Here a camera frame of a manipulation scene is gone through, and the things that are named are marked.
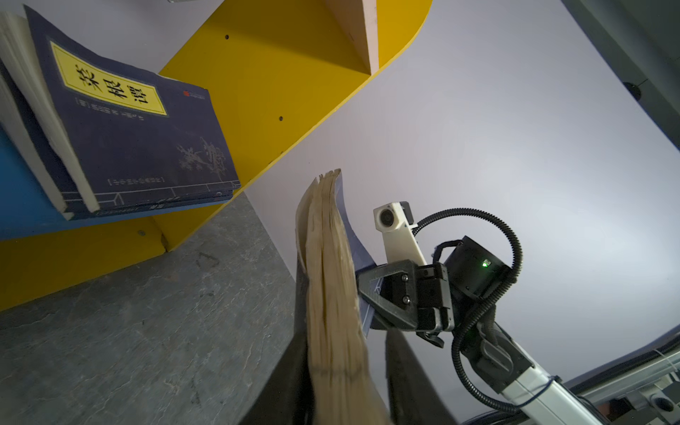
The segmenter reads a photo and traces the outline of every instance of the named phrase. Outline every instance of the dark blue book cover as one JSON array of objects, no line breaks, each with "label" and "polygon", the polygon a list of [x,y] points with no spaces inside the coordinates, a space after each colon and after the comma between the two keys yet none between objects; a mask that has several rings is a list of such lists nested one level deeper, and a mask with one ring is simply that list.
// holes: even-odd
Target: dark blue book cover
[{"label": "dark blue book cover", "polygon": [[226,201],[241,186],[207,90],[97,56],[25,9],[52,101],[101,210]]},{"label": "dark blue book cover", "polygon": [[0,61],[0,77],[2,77],[7,86],[12,92],[14,103],[22,118],[22,123],[26,129],[33,146],[40,157],[40,161],[45,165],[47,172],[50,174],[52,181],[61,192],[61,196],[67,203],[66,212],[73,213],[72,220],[79,220],[84,218],[93,218],[99,216],[110,216],[117,214],[129,214],[132,212],[158,210],[161,211],[166,208],[183,207],[193,205],[200,202],[216,202],[228,201],[233,197],[232,190],[225,190],[220,194],[211,194],[208,200],[201,197],[184,197],[183,199],[173,199],[169,201],[160,201],[146,205],[128,205],[121,206],[115,209],[100,209],[99,211],[89,212],[85,204],[80,198],[75,183],[71,179],[66,167],[61,162],[54,150],[50,147],[50,142],[47,140],[45,133],[43,133],[40,124],[38,123],[31,106],[27,102],[24,95],[16,86],[10,73],[5,68],[5,65]]}]

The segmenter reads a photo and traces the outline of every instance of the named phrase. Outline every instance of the black bracket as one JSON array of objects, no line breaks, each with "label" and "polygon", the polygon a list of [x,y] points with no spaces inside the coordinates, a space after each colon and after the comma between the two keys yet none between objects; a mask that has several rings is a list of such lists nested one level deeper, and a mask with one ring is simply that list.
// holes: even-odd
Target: black bracket
[{"label": "black bracket", "polygon": [[474,337],[468,335],[470,341],[462,353],[480,378],[500,394],[534,364],[498,324],[494,324],[494,332],[498,345],[486,339],[482,325],[478,323],[471,331]]},{"label": "black bracket", "polygon": [[[371,282],[382,279],[380,291]],[[375,267],[357,277],[359,294],[375,308],[373,328],[415,331],[426,341],[443,347],[440,332],[454,328],[451,290],[446,266],[418,266],[402,260]]]}]

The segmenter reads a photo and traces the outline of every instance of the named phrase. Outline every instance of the worn book pages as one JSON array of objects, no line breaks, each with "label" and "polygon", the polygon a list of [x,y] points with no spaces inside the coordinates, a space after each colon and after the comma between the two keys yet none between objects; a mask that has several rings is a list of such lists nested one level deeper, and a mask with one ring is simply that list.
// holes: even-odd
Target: worn book pages
[{"label": "worn book pages", "polygon": [[40,155],[31,141],[31,133],[29,132],[31,122],[27,121],[30,119],[35,121],[35,117],[27,116],[29,115],[26,113],[28,109],[26,99],[20,95],[19,89],[7,72],[5,65],[0,61],[0,124],[14,142],[19,154],[26,161],[54,208],[62,213],[66,220],[69,220],[73,214],[65,212],[66,201],[61,196],[59,188],[42,163]]},{"label": "worn book pages", "polygon": [[[31,106],[52,149],[59,155],[64,166],[73,176],[83,202],[88,207],[94,208],[97,204],[95,194],[92,192],[85,175],[80,169],[78,158],[69,144],[69,137],[66,134],[64,125],[54,108],[52,97],[40,69],[38,55],[33,45],[31,30],[26,18],[9,12],[0,12],[0,59],[12,76],[13,83],[19,87],[26,101]],[[15,144],[26,144],[31,140],[23,137],[14,137],[12,141]],[[27,146],[22,146],[19,151],[23,154],[28,152],[29,149]],[[29,162],[28,160],[27,162],[31,166],[31,171],[36,173],[36,176],[40,176],[39,169],[32,166],[34,162]],[[43,189],[46,190],[55,208],[63,213],[66,210],[66,202],[63,199],[56,199],[61,197],[61,194],[58,191],[55,192],[49,184],[43,184],[47,182],[46,179],[37,178]]]},{"label": "worn book pages", "polygon": [[371,376],[366,339],[358,315],[354,264],[345,227],[335,203],[340,170],[320,176],[298,211],[299,258],[309,277],[307,289],[308,363],[317,425],[389,424],[387,410]]}]

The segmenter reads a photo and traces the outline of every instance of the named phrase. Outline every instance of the yellow shelf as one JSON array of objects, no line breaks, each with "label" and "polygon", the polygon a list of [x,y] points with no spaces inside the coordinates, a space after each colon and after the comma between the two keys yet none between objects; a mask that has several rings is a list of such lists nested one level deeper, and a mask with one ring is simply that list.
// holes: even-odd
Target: yellow shelf
[{"label": "yellow shelf", "polygon": [[[378,0],[380,70],[413,41],[431,2]],[[323,0],[225,1],[161,71],[210,92],[243,184],[237,195],[378,73]],[[0,242],[9,278],[0,309],[173,250],[223,207]]]}]

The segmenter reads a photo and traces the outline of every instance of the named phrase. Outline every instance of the chinese characters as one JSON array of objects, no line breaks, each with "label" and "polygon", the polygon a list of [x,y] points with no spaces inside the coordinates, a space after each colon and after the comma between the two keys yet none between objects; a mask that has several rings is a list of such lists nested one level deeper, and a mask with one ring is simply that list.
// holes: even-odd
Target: chinese characters
[{"label": "chinese characters", "polygon": [[[85,87],[91,89],[93,92],[103,92],[99,86],[100,81],[93,71],[87,67],[81,67],[78,64],[75,64],[75,70],[78,72],[78,78],[83,82]],[[134,87],[130,84],[122,85],[120,81],[113,78],[110,80],[101,78],[101,81],[104,82],[107,92],[113,95],[114,99],[127,99],[129,97],[135,102],[149,103],[146,100],[146,93],[142,87]]]},{"label": "chinese characters", "polygon": [[144,177],[141,179],[108,179],[109,186],[130,186],[135,184],[165,183],[163,177]]},{"label": "chinese characters", "polygon": [[92,87],[92,89],[97,89],[101,92],[99,88],[99,82],[95,80],[95,74],[89,69],[81,68],[78,64],[75,65],[75,71],[80,75],[80,81],[83,82],[85,86]]}]

